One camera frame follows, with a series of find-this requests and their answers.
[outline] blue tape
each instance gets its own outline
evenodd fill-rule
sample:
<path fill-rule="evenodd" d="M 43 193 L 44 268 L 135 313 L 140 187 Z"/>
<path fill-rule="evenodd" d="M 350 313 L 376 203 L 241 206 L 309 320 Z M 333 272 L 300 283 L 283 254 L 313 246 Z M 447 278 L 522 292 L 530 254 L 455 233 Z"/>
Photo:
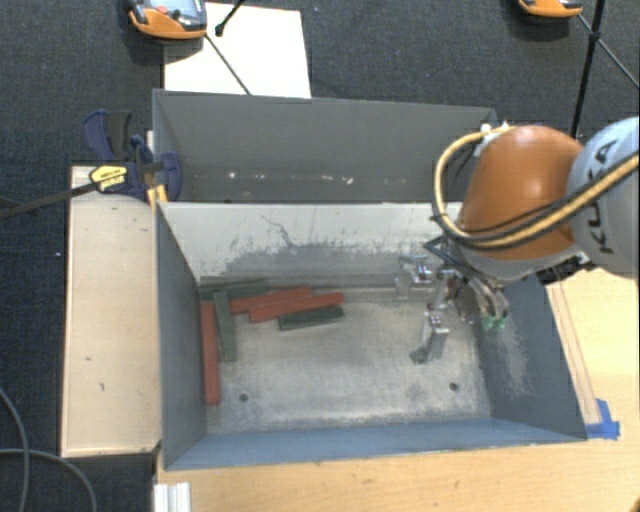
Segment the blue tape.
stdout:
<path fill-rule="evenodd" d="M 617 441 L 618 437 L 620 437 L 620 422 L 611 419 L 611 413 L 606 401 L 596 398 L 596 403 L 598 404 L 598 409 L 600 409 L 602 421 L 585 425 L 587 436 L 589 439 L 600 438 Z"/>

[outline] gray bin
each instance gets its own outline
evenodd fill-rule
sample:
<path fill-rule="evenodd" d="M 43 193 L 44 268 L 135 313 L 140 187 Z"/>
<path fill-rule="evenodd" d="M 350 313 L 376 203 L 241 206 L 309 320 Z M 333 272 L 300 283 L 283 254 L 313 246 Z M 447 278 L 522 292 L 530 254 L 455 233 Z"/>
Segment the gray bin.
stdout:
<path fill-rule="evenodd" d="M 424 204 L 432 160 L 490 109 L 165 91 L 154 99 L 155 149 L 177 150 L 185 168 L 180 201 L 156 214 L 167 469 L 586 438 L 535 279 L 506 290 L 504 330 L 485 332 L 449 310 L 442 358 L 409 357 L 435 290 L 397 299 L 398 257 L 423 252 L 438 233 Z M 389 155 L 393 137 L 402 146 Z M 234 317 L 238 360 L 220 364 L 222 403 L 206 406 L 197 286 L 255 278 L 343 291 L 345 318 L 284 333 Z"/>

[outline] wooden table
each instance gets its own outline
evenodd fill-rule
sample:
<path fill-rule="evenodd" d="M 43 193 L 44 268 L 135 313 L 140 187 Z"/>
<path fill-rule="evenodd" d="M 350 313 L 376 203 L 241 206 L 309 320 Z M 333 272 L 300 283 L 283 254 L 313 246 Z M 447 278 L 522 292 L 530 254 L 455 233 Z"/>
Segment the wooden table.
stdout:
<path fill-rule="evenodd" d="M 194 512 L 628 511 L 640 497 L 638 293 L 602 271 L 565 281 L 597 397 L 618 441 L 164 473 L 191 482 Z"/>

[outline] cable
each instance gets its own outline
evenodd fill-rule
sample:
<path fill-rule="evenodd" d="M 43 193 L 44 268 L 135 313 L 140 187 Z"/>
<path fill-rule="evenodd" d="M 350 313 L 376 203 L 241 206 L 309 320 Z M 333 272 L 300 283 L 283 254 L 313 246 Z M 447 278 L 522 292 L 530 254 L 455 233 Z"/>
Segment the cable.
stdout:
<path fill-rule="evenodd" d="M 589 33 L 591 33 L 591 27 L 589 26 L 589 22 L 584 18 L 584 16 L 582 14 L 579 14 L 578 19 L 582 22 L 582 24 L 589 31 Z M 633 85 L 635 85 L 637 89 L 640 89 L 640 83 L 638 83 L 638 81 L 633 77 L 631 72 L 626 67 L 624 67 L 624 64 L 622 64 L 620 59 L 618 59 L 618 57 L 616 57 L 616 55 L 609 49 L 609 47 L 605 44 L 605 42 L 602 39 L 598 39 L 598 44 L 609 56 L 609 58 L 611 58 L 611 60 L 616 64 L 616 66 L 620 68 L 620 71 L 622 71 L 622 73 L 624 73 L 624 75 L 629 80 L 631 80 L 631 83 L 633 83 Z"/>
<path fill-rule="evenodd" d="M 247 89 L 247 86 L 244 85 L 244 82 L 242 80 L 240 80 L 240 77 L 238 76 L 238 74 L 235 72 L 235 70 L 233 69 L 233 67 L 231 66 L 231 64 L 229 64 L 229 62 L 227 61 L 227 59 L 224 58 L 224 55 L 222 55 L 222 52 L 218 49 L 218 47 L 216 46 L 216 44 L 211 40 L 211 38 L 209 37 L 209 34 L 205 34 L 204 38 L 209 41 L 209 44 L 212 46 L 212 48 L 215 50 L 215 52 L 218 54 L 218 57 L 220 57 L 220 59 L 222 60 L 222 62 L 224 62 L 224 65 L 227 66 L 227 69 L 229 70 L 229 72 L 233 75 L 233 78 L 236 79 L 236 82 L 238 82 L 238 84 L 240 84 L 240 87 L 242 87 L 242 90 L 245 92 L 245 94 L 247 96 L 251 96 L 252 94 L 249 92 L 249 89 Z"/>
<path fill-rule="evenodd" d="M 89 482 L 89 479 L 86 477 L 86 475 L 77 466 L 74 466 L 73 464 L 71 464 L 71 462 L 63 459 L 62 457 L 58 457 L 57 455 L 53 455 L 51 453 L 42 452 L 40 450 L 33 450 L 29 448 L 29 445 L 27 443 L 27 435 L 25 432 L 24 424 L 22 423 L 22 419 L 20 418 L 20 415 L 18 414 L 18 411 L 16 410 L 15 406 L 13 405 L 9 397 L 5 394 L 5 392 L 2 390 L 2 388 L 0 388 L 0 397 L 2 398 L 2 401 L 7 406 L 7 408 L 9 409 L 9 412 L 11 412 L 11 415 L 13 416 L 16 426 L 18 427 L 18 431 L 20 432 L 20 438 L 22 440 L 22 448 L 0 449 L 0 455 L 22 455 L 25 460 L 22 497 L 20 500 L 20 507 L 18 508 L 18 510 L 20 512 L 23 512 L 25 509 L 27 497 L 29 495 L 29 478 L 30 478 L 29 460 L 31 456 L 35 456 L 35 457 L 40 457 L 42 459 L 46 459 L 49 461 L 53 461 L 57 464 L 61 464 L 64 468 L 71 471 L 80 480 L 80 482 L 82 482 L 82 485 L 84 485 L 84 488 L 87 490 L 87 493 L 89 494 L 89 498 L 91 499 L 91 510 L 93 512 L 97 512 L 98 500 L 96 499 L 96 493 L 93 490 L 93 486 L 91 485 L 91 482 Z"/>
<path fill-rule="evenodd" d="M 23 450 L 21 448 L 0 449 L 0 455 L 20 455 L 22 453 L 23 453 Z M 76 477 L 78 477 L 80 482 L 82 482 L 82 485 L 84 485 L 84 488 L 87 490 L 87 493 L 89 494 L 89 498 L 91 499 L 91 510 L 93 512 L 98 511 L 98 500 L 96 498 L 96 493 L 93 490 L 93 486 L 91 485 L 91 482 L 89 482 L 89 479 L 82 472 L 82 470 L 80 470 L 77 466 L 74 466 L 73 464 L 71 464 L 71 462 L 69 462 L 68 460 L 63 459 L 62 457 L 58 457 L 57 455 L 53 455 L 52 453 L 41 452 L 40 450 L 32 449 L 32 450 L 29 450 L 29 454 L 35 457 L 40 457 L 42 459 L 60 464 L 62 465 L 62 467 L 71 471 Z"/>
<path fill-rule="evenodd" d="M 445 211 L 445 203 L 442 196 L 442 175 L 447 160 L 451 155 L 464 144 L 482 139 L 492 133 L 505 133 L 512 127 L 500 127 L 487 132 L 476 132 L 461 137 L 451 144 L 442 154 L 434 170 L 433 186 L 433 210 L 434 219 L 442 227 L 445 233 L 469 248 L 481 250 L 498 250 L 515 247 L 525 242 L 531 241 L 558 224 L 566 221 L 569 217 L 577 213 L 582 208 L 588 206 L 608 189 L 618 184 L 628 177 L 638 167 L 638 154 L 633 154 L 625 161 L 618 162 L 612 167 L 602 172 L 597 179 L 578 189 L 574 194 L 563 198 L 545 207 L 549 212 L 543 212 L 533 219 L 524 221 L 506 231 L 493 233 L 490 235 L 473 236 L 470 232 L 464 231 L 451 221 Z"/>
<path fill-rule="evenodd" d="M 13 421 L 18 427 L 18 432 L 20 433 L 20 442 L 22 443 L 22 454 L 24 457 L 23 463 L 23 476 L 22 476 L 22 495 L 20 497 L 20 506 L 18 507 L 19 512 L 24 512 L 24 509 L 27 505 L 27 496 L 29 496 L 29 479 L 31 476 L 31 462 L 29 458 L 29 442 L 27 441 L 27 433 L 24 429 L 24 424 L 20 419 L 20 414 L 16 410 L 15 406 L 9 400 L 9 397 L 5 394 L 5 392 L 0 388 L 0 397 L 2 397 L 2 401 L 9 409 L 11 416 L 13 416 Z"/>

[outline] yellow cable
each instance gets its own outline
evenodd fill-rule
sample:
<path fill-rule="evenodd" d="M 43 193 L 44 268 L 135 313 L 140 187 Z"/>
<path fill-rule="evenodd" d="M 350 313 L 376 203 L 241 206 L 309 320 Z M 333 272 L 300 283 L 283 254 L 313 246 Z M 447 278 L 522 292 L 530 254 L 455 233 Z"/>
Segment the yellow cable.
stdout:
<path fill-rule="evenodd" d="M 491 130 L 490 132 L 476 132 L 461 137 L 444 151 L 444 153 L 438 160 L 438 163 L 436 164 L 433 187 L 435 209 L 434 213 L 440 218 L 442 224 L 444 224 L 443 227 L 445 228 L 445 230 L 450 232 L 449 234 L 453 233 L 456 239 L 461 240 L 464 245 L 467 245 L 469 247 L 473 247 L 476 249 L 501 249 L 513 246 L 518 242 L 540 234 L 549 229 L 555 223 L 559 223 L 565 220 L 581 208 L 584 208 L 591 201 L 593 201 L 595 197 L 599 196 L 608 188 L 623 180 L 638 167 L 638 155 L 635 155 L 618 166 L 612 172 L 607 174 L 604 178 L 598 181 L 594 181 L 587 190 L 582 192 L 579 196 L 571 200 L 566 205 L 549 213 L 549 215 L 541 218 L 531 225 L 523 224 L 522 227 L 518 228 L 516 231 L 508 235 L 495 233 L 494 235 L 490 235 L 490 239 L 486 239 L 487 237 L 473 236 L 469 232 L 460 229 L 456 224 L 454 224 L 445 211 L 445 203 L 442 197 L 441 186 L 444 167 L 451 155 L 453 155 L 453 153 L 455 153 L 463 145 L 470 142 L 475 142 L 476 140 L 482 139 L 492 133 L 504 133 L 511 128 L 512 127 L 500 127 Z"/>

